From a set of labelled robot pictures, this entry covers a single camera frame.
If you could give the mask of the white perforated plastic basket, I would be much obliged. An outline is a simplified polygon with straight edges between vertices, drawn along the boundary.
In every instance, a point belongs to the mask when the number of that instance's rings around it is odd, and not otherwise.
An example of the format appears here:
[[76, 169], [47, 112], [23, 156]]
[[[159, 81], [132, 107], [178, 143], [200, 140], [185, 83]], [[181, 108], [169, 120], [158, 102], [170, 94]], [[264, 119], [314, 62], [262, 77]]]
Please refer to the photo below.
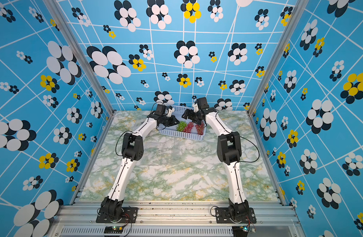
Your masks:
[[[184, 107], [184, 106], [173, 106], [174, 108], [174, 112], [172, 113], [172, 115], [174, 115], [176, 117], [176, 119], [179, 120], [179, 122], [181, 121], [185, 121], [187, 124], [189, 122], [192, 122], [189, 119], [183, 119], [181, 116], [183, 115], [184, 111], [186, 109], [192, 109], [189, 107]], [[203, 137], [206, 133], [206, 124], [204, 121], [202, 121], [205, 125], [205, 129], [204, 129], [204, 134], [203, 135], [198, 135], [197, 130], [195, 128], [195, 123], [194, 123], [194, 127], [191, 131], [191, 133], [185, 133], [185, 132], [179, 132], [176, 130], [177, 125], [174, 126], [170, 126], [170, 127], [164, 127], [163, 125], [159, 125], [158, 130], [160, 131], [160, 133], [162, 135], [168, 135], [168, 136], [174, 136], [174, 137], [180, 137], [180, 138], [185, 138], [185, 139], [191, 139], [191, 140], [203, 140]]]

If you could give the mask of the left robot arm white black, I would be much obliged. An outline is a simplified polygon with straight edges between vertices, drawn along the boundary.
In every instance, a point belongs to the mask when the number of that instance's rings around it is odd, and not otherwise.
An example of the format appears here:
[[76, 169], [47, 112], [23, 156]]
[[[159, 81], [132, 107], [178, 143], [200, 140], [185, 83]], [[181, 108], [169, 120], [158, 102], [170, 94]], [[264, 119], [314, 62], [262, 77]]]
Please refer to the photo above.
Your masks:
[[136, 130], [125, 132], [123, 135], [122, 163], [112, 188], [100, 205], [96, 222], [117, 223], [124, 216], [122, 205], [125, 190], [135, 165], [144, 155], [144, 139], [160, 124], [169, 127], [179, 124], [179, 121], [174, 115], [149, 115]]

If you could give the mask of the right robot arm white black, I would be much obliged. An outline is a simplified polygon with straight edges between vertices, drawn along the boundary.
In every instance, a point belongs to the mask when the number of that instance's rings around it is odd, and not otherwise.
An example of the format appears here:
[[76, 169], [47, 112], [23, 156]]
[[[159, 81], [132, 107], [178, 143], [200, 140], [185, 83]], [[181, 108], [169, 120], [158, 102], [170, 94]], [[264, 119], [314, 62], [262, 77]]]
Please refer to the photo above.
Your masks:
[[185, 110], [182, 118], [189, 119], [195, 124], [208, 124], [218, 136], [217, 155], [223, 163], [229, 186], [230, 218], [234, 222], [240, 222], [249, 217], [249, 204], [243, 191], [240, 176], [240, 158], [242, 156], [241, 138], [238, 132], [232, 131], [218, 115], [215, 108], [207, 108], [199, 111]]

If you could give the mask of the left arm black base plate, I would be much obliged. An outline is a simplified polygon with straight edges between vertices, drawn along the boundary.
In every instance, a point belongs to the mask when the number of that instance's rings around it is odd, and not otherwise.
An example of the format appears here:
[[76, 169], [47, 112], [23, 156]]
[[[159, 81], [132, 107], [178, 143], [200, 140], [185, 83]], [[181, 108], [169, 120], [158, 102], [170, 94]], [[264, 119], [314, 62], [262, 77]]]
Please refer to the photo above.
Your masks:
[[132, 223], [136, 222], [139, 208], [137, 207], [119, 207], [115, 211], [107, 208], [99, 208], [97, 213], [97, 223]]

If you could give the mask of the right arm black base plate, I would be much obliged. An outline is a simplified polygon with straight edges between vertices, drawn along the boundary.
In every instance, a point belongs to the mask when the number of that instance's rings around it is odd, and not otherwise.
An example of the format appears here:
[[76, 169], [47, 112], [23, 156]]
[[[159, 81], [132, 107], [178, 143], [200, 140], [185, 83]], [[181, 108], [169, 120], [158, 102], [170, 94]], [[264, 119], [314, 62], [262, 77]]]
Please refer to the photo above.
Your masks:
[[218, 224], [256, 224], [257, 219], [253, 208], [249, 208], [248, 212], [236, 213], [227, 207], [215, 207], [216, 222]]

